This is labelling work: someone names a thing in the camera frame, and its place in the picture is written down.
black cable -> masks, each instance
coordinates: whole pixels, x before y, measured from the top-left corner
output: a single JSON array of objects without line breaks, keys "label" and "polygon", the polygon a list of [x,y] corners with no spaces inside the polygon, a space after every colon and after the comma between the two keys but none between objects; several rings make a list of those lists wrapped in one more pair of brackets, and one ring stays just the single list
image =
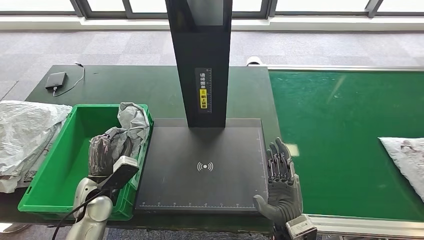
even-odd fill
[{"label": "black cable", "polygon": [[66,94],[67,92],[69,92],[69,91],[71,91],[73,88],[75,88],[75,86],[82,80],[82,79],[84,79],[85,77],[86,77],[86,67],[84,66],[84,65],[82,65],[81,63],[79,63],[79,62],[75,62],[75,64],[76,65],[78,65],[78,66],[80,66],[80,67],[82,67],[82,76],[81,76],[81,78],[78,80],[78,81],[76,81],[76,83],[71,87],[71,88],[69,88],[68,90],[66,90],[66,91],[64,91],[64,92],[62,92],[61,94],[59,94],[59,95],[56,95],[56,90],[58,89],[58,87],[57,86],[55,86],[55,87],[53,87],[53,97],[59,97],[59,96],[61,96],[61,95],[64,95],[64,94]]},{"label": "black cable", "polygon": [[75,213],[76,211],[78,211],[80,208],[82,207],[86,207],[91,201],[93,201],[95,198],[97,198],[98,196],[102,195],[103,193],[105,193],[105,190],[102,190],[100,192],[98,192],[96,195],[94,195],[93,197],[91,197],[90,199],[88,199],[87,201],[85,201],[84,203],[82,203],[81,205],[79,205],[78,207],[76,207],[74,210],[72,210],[70,213],[68,213],[66,216],[64,216],[59,223],[57,224],[56,230],[54,230],[53,233],[53,237],[51,238],[51,240],[55,240],[56,239],[56,235],[59,232],[59,228],[61,227],[61,224],[73,213]]}]

gray carpet floor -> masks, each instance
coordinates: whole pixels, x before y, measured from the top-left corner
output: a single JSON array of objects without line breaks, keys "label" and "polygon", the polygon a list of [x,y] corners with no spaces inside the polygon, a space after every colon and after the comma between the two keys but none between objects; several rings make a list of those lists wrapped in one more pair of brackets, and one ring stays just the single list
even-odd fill
[{"label": "gray carpet floor", "polygon": [[[230,65],[250,56],[266,64],[424,67],[424,33],[233,32]],[[0,100],[25,100],[52,65],[175,65],[168,31],[0,32]],[[0,240],[50,239],[31,226]],[[68,228],[60,231],[64,239]],[[108,229],[106,240],[264,240],[258,234]]]}]

green conveyor belt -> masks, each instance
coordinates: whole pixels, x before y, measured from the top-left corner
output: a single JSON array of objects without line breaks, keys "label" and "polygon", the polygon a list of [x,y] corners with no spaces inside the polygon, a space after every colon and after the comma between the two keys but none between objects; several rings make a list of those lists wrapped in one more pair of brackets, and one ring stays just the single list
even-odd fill
[{"label": "green conveyor belt", "polygon": [[424,73],[270,71],[308,214],[424,221],[377,137],[424,136]]}]

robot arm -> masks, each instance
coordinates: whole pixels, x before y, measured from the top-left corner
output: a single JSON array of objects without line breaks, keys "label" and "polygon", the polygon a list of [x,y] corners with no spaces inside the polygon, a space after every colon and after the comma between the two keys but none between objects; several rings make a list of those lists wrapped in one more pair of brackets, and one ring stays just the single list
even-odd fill
[{"label": "robot arm", "polygon": [[313,240],[317,228],[307,215],[302,215],[303,200],[299,176],[287,146],[280,138],[269,145],[268,201],[260,195],[253,197],[257,211],[274,222],[276,240]]},{"label": "robot arm", "polygon": [[121,189],[138,171],[135,159],[121,156],[113,165],[113,174],[99,184],[87,177],[83,178],[76,188],[73,209],[91,196],[100,195],[73,213],[77,222],[72,225],[66,240],[102,240],[114,207],[112,200],[103,193]]}]

white plastic bag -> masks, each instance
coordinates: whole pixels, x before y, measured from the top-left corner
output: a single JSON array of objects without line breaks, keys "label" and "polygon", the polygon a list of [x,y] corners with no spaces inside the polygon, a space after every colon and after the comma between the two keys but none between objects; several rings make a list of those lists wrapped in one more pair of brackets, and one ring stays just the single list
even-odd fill
[{"label": "white plastic bag", "polygon": [[424,138],[379,137],[394,164],[424,202]]},{"label": "white plastic bag", "polygon": [[17,182],[16,188],[27,188],[31,184],[41,164],[44,162],[44,159],[46,159],[47,154],[49,154],[49,151],[52,148],[52,145],[55,142],[56,138],[58,137],[64,123],[65,121],[62,121],[60,124],[57,124],[56,132],[54,133],[50,141],[47,143],[47,146],[42,150],[39,157],[35,160],[34,164],[32,164],[28,171],[21,172],[20,180]]},{"label": "white plastic bag", "polygon": [[15,191],[71,110],[66,105],[0,101],[0,192]]}]

